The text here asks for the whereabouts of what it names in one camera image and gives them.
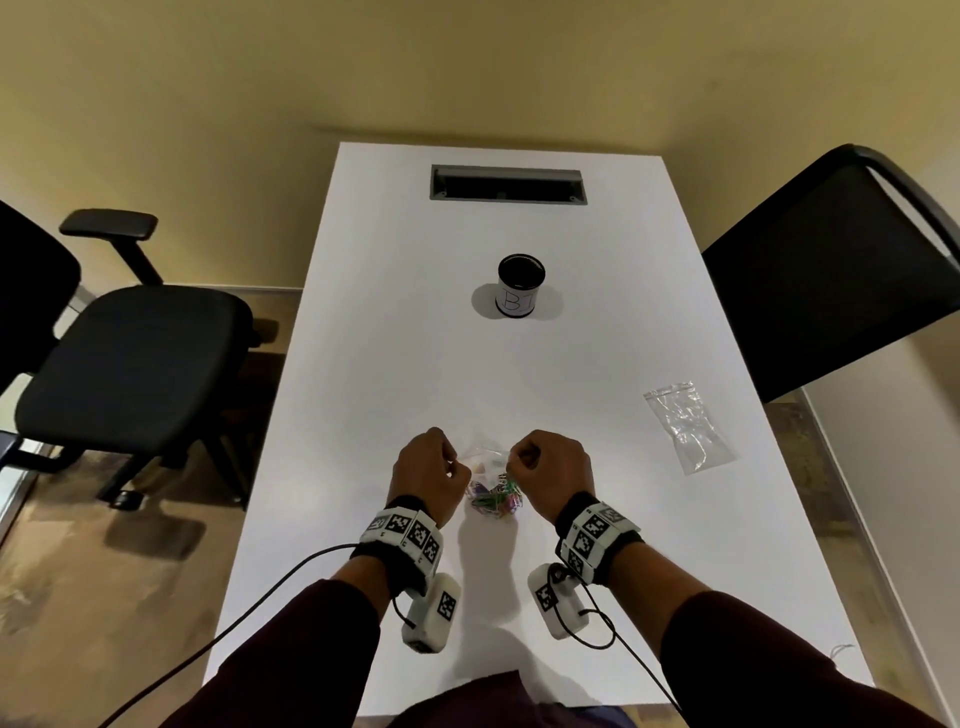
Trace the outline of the left wrist marker band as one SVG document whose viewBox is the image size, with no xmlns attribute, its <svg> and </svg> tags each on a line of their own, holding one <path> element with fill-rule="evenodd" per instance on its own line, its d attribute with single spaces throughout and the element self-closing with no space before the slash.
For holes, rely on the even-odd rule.
<svg viewBox="0 0 960 728">
<path fill-rule="evenodd" d="M 354 555 L 403 555 L 426 585 L 436 577 L 445 540 L 436 521 L 423 510 L 391 506 L 379 511 L 361 534 Z"/>
</svg>

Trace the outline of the person's right forearm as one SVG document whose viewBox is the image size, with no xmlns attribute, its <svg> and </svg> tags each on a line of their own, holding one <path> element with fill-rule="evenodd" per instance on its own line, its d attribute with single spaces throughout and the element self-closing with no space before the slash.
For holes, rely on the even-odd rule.
<svg viewBox="0 0 960 728">
<path fill-rule="evenodd" d="M 946 728 L 842 674 L 827 655 L 637 537 L 603 560 L 608 588 L 659 662 L 689 728 Z"/>
</svg>

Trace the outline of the black chair with mesh backrest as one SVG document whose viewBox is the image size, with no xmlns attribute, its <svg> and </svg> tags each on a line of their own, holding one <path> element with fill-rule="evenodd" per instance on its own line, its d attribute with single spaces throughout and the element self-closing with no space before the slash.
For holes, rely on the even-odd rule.
<svg viewBox="0 0 960 728">
<path fill-rule="evenodd" d="M 827 151 L 702 252 L 764 404 L 960 311 L 960 224 L 880 151 Z"/>
</svg>

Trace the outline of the clear bag of coloured paper clips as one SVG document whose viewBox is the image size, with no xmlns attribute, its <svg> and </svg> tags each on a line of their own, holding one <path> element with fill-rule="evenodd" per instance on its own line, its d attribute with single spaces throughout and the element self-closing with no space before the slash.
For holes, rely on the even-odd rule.
<svg viewBox="0 0 960 728">
<path fill-rule="evenodd" d="M 470 471 L 466 499 L 478 513 L 491 518 L 513 516 L 523 505 L 523 494 L 507 470 L 509 454 L 495 443 L 474 443 L 460 455 Z"/>
</svg>

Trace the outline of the black cup with white label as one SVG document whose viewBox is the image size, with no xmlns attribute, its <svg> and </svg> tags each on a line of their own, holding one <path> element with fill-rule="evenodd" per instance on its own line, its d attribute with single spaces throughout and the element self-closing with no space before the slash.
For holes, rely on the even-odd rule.
<svg viewBox="0 0 960 728">
<path fill-rule="evenodd" d="M 529 253 L 512 253 L 501 259 L 497 275 L 494 297 L 497 310 L 512 319 L 529 316 L 546 279 L 544 264 Z"/>
</svg>

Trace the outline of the person's right hand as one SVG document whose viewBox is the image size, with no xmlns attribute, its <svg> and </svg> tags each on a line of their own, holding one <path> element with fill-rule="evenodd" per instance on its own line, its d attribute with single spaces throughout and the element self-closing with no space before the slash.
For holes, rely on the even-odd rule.
<svg viewBox="0 0 960 728">
<path fill-rule="evenodd" d="M 595 495 L 592 461 L 582 443 L 545 430 L 534 430 L 518 443 L 535 443 L 540 448 L 534 481 L 519 489 L 548 523 L 554 526 L 577 494 Z"/>
</svg>

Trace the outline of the person's left forearm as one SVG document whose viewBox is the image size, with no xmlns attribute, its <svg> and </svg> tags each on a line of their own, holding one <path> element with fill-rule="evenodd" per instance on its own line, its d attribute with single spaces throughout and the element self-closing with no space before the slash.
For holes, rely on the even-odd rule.
<svg viewBox="0 0 960 728">
<path fill-rule="evenodd" d="M 353 728 L 391 602 L 425 577 L 398 547 L 358 547 L 293 598 L 159 728 Z"/>
</svg>

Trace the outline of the empty clear plastic zip bag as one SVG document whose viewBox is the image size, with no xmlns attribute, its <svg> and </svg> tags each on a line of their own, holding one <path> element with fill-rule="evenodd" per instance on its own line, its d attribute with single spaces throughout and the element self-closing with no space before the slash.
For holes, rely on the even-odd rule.
<svg viewBox="0 0 960 728">
<path fill-rule="evenodd" d="M 687 477 L 737 460 L 693 382 L 660 387 L 644 393 L 643 398 L 669 435 Z"/>
</svg>

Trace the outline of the person's left hand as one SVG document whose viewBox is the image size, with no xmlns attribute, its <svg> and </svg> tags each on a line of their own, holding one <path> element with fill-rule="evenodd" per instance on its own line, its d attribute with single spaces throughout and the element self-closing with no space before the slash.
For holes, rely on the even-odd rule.
<svg viewBox="0 0 960 728">
<path fill-rule="evenodd" d="M 414 436 L 394 463 L 387 495 L 387 505 L 418 499 L 421 510 L 439 528 L 450 521 L 467 492 L 467 489 L 451 486 L 446 480 L 441 443 L 450 441 L 438 427 Z"/>
</svg>

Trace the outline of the wrist marker band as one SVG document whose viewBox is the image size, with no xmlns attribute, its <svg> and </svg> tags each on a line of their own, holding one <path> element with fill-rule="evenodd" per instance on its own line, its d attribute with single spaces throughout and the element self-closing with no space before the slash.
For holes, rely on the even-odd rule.
<svg viewBox="0 0 960 728">
<path fill-rule="evenodd" d="M 379 511 L 361 534 L 354 555 L 403 555 L 426 585 L 436 577 L 445 540 L 436 521 L 423 510 L 391 506 Z"/>
<path fill-rule="evenodd" d="M 584 492 L 564 506 L 555 526 L 556 556 L 584 585 L 607 586 L 618 554 L 644 542 L 641 529 L 629 518 Z"/>
</svg>

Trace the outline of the person's maroon clothed torso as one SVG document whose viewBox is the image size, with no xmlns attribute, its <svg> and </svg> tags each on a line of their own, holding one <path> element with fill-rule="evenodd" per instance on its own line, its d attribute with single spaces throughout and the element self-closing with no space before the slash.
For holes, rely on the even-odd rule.
<svg viewBox="0 0 960 728">
<path fill-rule="evenodd" d="M 538 702 L 518 671 L 453 687 L 394 716 L 386 728 L 640 728 L 617 706 Z"/>
</svg>

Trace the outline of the right wrist marker band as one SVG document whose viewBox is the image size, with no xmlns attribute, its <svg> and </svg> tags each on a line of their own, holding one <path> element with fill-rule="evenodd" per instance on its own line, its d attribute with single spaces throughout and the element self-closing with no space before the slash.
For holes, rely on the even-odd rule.
<svg viewBox="0 0 960 728">
<path fill-rule="evenodd" d="M 618 554 L 644 542 L 641 529 L 629 518 L 584 492 L 564 506 L 555 526 L 556 556 L 584 585 L 607 586 Z"/>
</svg>

